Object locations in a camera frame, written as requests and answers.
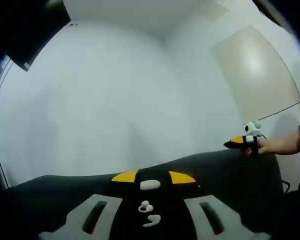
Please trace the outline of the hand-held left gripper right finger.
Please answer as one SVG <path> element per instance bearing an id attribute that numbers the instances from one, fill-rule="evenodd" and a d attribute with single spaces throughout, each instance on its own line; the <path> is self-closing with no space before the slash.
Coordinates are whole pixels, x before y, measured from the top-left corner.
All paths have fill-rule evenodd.
<path id="1" fill-rule="evenodd" d="M 206 190 L 194 176 L 163 171 L 165 193 L 162 217 L 164 240 L 268 240 L 265 232 L 253 232 L 240 215 Z"/>

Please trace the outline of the person's right hand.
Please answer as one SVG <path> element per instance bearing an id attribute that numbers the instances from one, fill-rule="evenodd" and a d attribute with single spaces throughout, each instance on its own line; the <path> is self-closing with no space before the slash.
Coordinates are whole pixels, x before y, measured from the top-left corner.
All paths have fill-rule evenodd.
<path id="1" fill-rule="evenodd" d="M 257 153 L 258 154 L 264 154 L 267 152 L 269 148 L 270 141 L 263 138 L 263 137 L 257 137 L 256 145 L 257 145 Z M 246 156 L 250 156 L 253 154 L 253 151 L 251 148 L 247 148 L 246 150 L 243 151 L 243 153 Z"/>

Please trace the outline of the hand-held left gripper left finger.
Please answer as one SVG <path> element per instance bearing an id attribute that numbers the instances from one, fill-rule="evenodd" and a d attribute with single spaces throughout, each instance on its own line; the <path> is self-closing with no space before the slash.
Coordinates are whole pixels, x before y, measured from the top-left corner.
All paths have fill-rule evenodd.
<path id="1" fill-rule="evenodd" d="M 66 217 L 65 225 L 54 232 L 42 232 L 41 240 L 108 240 L 123 199 L 94 194 Z"/>

